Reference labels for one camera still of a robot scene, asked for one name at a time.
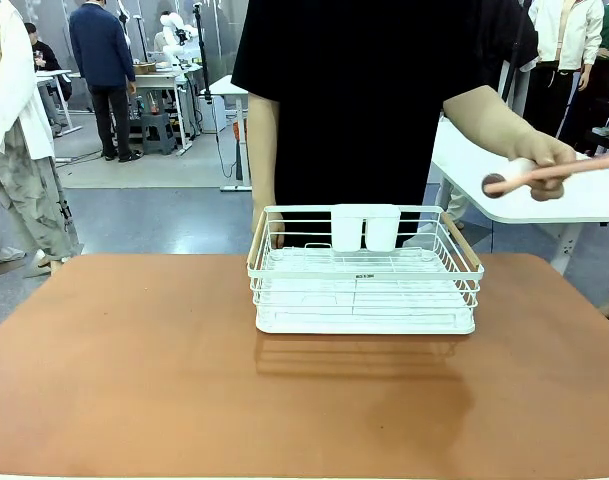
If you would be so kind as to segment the person's left hand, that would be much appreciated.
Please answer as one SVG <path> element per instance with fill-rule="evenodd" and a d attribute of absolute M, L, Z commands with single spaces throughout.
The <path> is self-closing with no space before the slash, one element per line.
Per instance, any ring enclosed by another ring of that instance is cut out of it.
<path fill-rule="evenodd" d="M 511 158 L 526 158 L 538 167 L 551 167 L 574 162 L 575 150 L 539 131 L 527 132 L 519 137 L 511 153 Z M 529 183 L 531 197 L 539 202 L 559 199 L 564 193 L 567 176 L 547 180 L 534 180 Z"/>

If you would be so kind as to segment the person's right hand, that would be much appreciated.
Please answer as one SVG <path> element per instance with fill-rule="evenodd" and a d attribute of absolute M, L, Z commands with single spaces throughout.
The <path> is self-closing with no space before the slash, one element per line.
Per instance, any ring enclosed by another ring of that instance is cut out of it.
<path fill-rule="evenodd" d="M 254 200 L 253 201 L 253 219 L 251 223 L 251 231 L 257 230 L 260 218 L 265 211 L 266 207 L 273 207 L 273 204 L 265 200 Z M 266 216 L 266 223 L 268 225 L 269 238 L 271 245 L 274 249 L 280 249 L 284 246 L 284 232 L 285 224 L 281 212 L 269 212 Z"/>

